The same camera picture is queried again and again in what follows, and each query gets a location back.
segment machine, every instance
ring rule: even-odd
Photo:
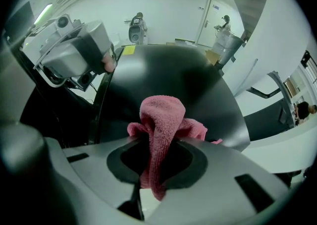
[[[131,34],[141,39],[140,29],[139,24],[132,25]],[[280,206],[287,187],[241,154],[250,144],[244,119],[204,55],[187,47],[138,45],[126,57],[121,56],[125,49],[114,54],[112,47],[101,22],[71,22],[68,15],[46,22],[25,39],[22,52],[51,94],[68,87],[85,91],[97,74],[105,72],[101,60],[109,51],[118,64],[97,92],[91,142],[62,149],[54,138],[43,137],[30,126],[1,125],[5,178],[19,185],[17,195],[8,186],[10,196],[4,200],[16,199],[9,208],[22,210],[24,221],[39,222],[30,215],[37,210],[54,224],[141,224],[139,176],[148,162],[148,139],[127,137],[125,129],[128,122],[139,120],[145,97],[162,94],[178,97],[186,116],[202,122],[208,134],[205,142],[173,141],[161,168],[166,196],[145,223],[264,222],[261,212]],[[61,115],[58,121],[64,121],[64,131],[71,122]],[[72,125],[74,131],[84,129]],[[221,145],[209,143],[219,137]]]
[[[220,58],[214,65],[218,70],[222,70],[228,61],[234,57],[234,54],[244,43],[244,41],[232,34],[228,30],[223,30],[220,25],[215,26],[216,41],[212,47],[212,51],[217,53]]]
[[[101,21],[71,22],[68,14],[51,19],[24,41],[23,52],[54,88],[67,85],[86,91],[97,74],[106,72],[106,53],[115,61],[113,44]]]
[[[141,18],[134,18],[129,27],[130,42],[142,45],[144,39],[143,20]]]

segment door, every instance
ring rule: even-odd
[[[197,42],[199,45],[204,45],[211,48],[213,47],[213,44],[216,40],[216,30],[214,29],[214,26],[225,24],[224,20],[221,18],[226,14],[228,14],[226,7],[214,0],[210,1],[205,23]]]

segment black slot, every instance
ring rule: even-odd
[[[250,175],[244,174],[236,176],[234,179],[247,195],[248,199],[251,201],[258,213],[274,202],[274,200]]]
[[[87,155],[86,153],[82,153],[82,154],[79,154],[79,155],[67,157],[67,160],[68,160],[69,163],[73,163],[73,162],[85,159],[87,157],[89,157],[89,155]]]
[[[144,215],[142,212],[141,199],[140,199],[140,183],[134,185],[131,200],[124,202],[118,207],[118,210],[124,212],[125,214],[144,221]]]

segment white wall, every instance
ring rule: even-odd
[[[285,81],[298,66],[309,36],[309,23],[295,0],[266,0],[250,40],[236,53],[237,60],[226,70],[224,80],[235,93],[258,58],[243,90],[273,70]]]
[[[175,38],[195,40],[207,0],[80,0],[64,12],[83,22],[102,20],[108,34],[119,33],[123,43],[128,40],[129,24],[137,12],[144,14],[149,43],[164,44]]]
[[[266,75],[260,81],[252,85],[252,87],[258,89],[259,91],[269,94],[278,88],[275,81]],[[262,97],[256,96],[248,91],[244,91],[239,96],[236,97],[236,101],[239,105],[239,108],[242,112],[243,116],[247,116],[249,114],[260,111],[275,102],[281,100],[283,98],[282,92],[279,92],[275,96],[264,99]]]

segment yellow label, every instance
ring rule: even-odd
[[[128,45],[124,48],[122,55],[133,55],[135,51],[135,45]]]

